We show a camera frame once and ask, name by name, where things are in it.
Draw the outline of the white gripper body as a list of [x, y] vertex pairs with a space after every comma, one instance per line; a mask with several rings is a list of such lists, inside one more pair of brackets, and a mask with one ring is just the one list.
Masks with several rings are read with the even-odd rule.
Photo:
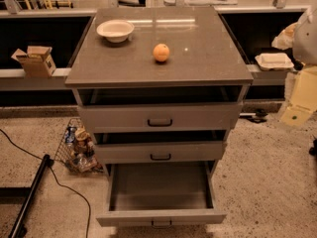
[[287, 109], [313, 113], [317, 110], [317, 66], [305, 66], [286, 77]]

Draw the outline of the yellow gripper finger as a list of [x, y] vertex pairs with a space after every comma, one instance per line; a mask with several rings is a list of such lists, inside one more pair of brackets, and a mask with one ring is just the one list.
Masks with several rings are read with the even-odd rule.
[[312, 111], [307, 108], [287, 105], [281, 114], [280, 121], [288, 126], [301, 126], [311, 115]]

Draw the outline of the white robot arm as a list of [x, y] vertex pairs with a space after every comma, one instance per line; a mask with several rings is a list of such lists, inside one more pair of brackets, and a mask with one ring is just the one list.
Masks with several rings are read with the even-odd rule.
[[292, 48], [292, 55], [303, 63], [280, 121], [300, 126], [317, 110], [317, 8], [310, 6], [298, 19], [286, 27], [271, 43], [274, 48]]

